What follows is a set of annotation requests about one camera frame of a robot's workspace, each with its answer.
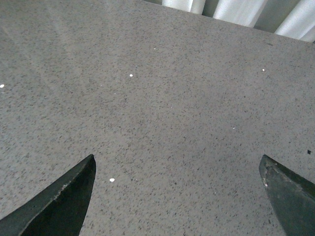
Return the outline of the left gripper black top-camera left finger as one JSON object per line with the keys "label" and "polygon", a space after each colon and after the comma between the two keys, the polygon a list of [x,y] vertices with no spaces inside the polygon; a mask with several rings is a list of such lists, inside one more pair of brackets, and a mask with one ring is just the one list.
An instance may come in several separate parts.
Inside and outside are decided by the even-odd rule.
{"label": "left gripper black top-camera left finger", "polygon": [[96,175],[92,154],[0,221],[2,236],[77,236]]}

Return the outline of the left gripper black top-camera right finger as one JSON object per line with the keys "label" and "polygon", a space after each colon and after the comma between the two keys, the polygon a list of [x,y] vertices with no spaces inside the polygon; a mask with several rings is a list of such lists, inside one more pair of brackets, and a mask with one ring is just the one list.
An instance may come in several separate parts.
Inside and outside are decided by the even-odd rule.
{"label": "left gripper black top-camera right finger", "polygon": [[315,184],[267,155],[259,173],[275,215],[288,236],[315,234]]}

